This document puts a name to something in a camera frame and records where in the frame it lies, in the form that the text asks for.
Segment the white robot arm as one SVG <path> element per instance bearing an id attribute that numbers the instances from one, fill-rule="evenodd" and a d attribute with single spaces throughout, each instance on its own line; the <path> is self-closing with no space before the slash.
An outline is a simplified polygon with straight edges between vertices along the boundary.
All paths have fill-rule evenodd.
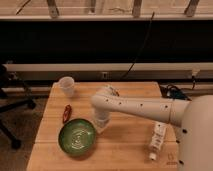
<path id="1" fill-rule="evenodd" d="M 174 125 L 181 129 L 178 171 L 213 171 L 213 95 L 191 101 L 171 98 L 129 98 L 104 86 L 91 97 L 95 124 L 104 127 L 110 112 Z"/>

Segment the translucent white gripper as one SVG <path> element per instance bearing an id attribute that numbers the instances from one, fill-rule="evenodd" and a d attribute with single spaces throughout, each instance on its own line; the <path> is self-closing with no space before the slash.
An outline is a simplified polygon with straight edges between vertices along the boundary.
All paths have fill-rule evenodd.
<path id="1" fill-rule="evenodd" d="M 109 113 L 95 113 L 93 117 L 94 126 L 98 134 L 101 134 L 110 121 Z"/>

